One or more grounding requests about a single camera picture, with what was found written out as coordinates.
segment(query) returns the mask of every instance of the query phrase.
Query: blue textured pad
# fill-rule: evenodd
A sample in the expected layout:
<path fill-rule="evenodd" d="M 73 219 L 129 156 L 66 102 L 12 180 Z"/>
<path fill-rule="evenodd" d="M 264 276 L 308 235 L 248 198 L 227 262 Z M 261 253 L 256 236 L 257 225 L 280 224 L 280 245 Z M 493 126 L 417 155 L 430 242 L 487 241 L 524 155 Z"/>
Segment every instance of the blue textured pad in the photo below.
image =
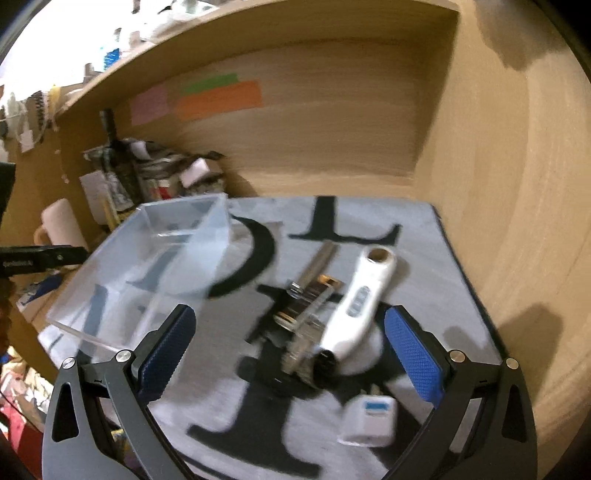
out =
<path fill-rule="evenodd" d="M 196 328 L 195 312 L 185 307 L 139 369 L 138 400 L 141 403 L 147 404 L 162 396 Z"/>
<path fill-rule="evenodd" d="M 384 328 L 419 396 L 437 407 L 443 398 L 443 368 L 396 308 L 386 312 Z"/>

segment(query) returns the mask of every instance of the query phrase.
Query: transparent plastic container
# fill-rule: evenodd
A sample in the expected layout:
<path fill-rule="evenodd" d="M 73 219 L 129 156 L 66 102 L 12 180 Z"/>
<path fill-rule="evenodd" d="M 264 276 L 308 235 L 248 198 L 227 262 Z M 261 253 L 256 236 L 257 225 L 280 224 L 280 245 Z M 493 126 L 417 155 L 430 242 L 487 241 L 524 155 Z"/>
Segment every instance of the transparent plastic container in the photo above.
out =
<path fill-rule="evenodd" d="M 179 303 L 199 315 L 229 235 L 225 194 L 146 203 L 80 267 L 47 320 L 85 340 L 91 358 L 134 349 Z"/>

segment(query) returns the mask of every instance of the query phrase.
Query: metal screw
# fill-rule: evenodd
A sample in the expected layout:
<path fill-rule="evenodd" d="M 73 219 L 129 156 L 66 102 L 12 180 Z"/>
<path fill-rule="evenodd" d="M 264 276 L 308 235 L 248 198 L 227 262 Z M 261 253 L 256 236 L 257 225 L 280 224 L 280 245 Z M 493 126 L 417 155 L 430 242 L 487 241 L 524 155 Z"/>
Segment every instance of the metal screw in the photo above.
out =
<path fill-rule="evenodd" d="M 66 358 L 62 362 L 61 367 L 65 368 L 67 370 L 68 368 L 72 368 L 75 363 L 76 363 L 76 360 L 74 358 L 72 358 L 71 356 L 69 356 L 68 358 Z"/>
<path fill-rule="evenodd" d="M 129 350 L 121 350 L 117 355 L 115 355 L 115 358 L 118 362 L 126 362 L 131 358 L 131 352 Z"/>
<path fill-rule="evenodd" d="M 451 358 L 455 363 L 461 364 L 466 359 L 466 355 L 464 355 L 464 352 L 459 350 L 452 350 L 449 352 L 449 358 Z"/>
<path fill-rule="evenodd" d="M 508 358 L 507 360 L 505 360 L 505 363 L 512 370 L 517 370 L 519 368 L 519 362 L 514 358 Z"/>

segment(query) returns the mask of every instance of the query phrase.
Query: green sticky note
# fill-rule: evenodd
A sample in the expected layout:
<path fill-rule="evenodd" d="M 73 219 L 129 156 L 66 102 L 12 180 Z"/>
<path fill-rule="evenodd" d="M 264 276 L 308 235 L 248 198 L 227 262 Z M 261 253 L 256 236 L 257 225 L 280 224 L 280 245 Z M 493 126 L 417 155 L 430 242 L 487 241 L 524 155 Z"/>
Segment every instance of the green sticky note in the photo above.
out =
<path fill-rule="evenodd" d="M 232 85 L 234 83 L 238 83 L 237 73 L 217 75 L 216 77 L 199 80 L 198 82 L 188 85 L 184 88 L 183 93 L 185 95 L 193 95 L 194 93 L 201 93 L 214 88 L 227 87 L 228 85 Z"/>

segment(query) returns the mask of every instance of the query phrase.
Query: white thermometer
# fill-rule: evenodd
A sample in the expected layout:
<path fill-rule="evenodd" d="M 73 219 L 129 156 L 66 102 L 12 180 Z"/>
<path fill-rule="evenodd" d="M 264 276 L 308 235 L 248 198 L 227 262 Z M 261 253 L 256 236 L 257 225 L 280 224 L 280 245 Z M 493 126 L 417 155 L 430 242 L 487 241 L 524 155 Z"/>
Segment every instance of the white thermometer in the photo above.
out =
<path fill-rule="evenodd" d="M 362 250 L 349 289 L 326 324 L 320 350 L 332 352 L 340 362 L 359 345 L 374 320 L 396 261 L 390 249 L 379 245 Z"/>

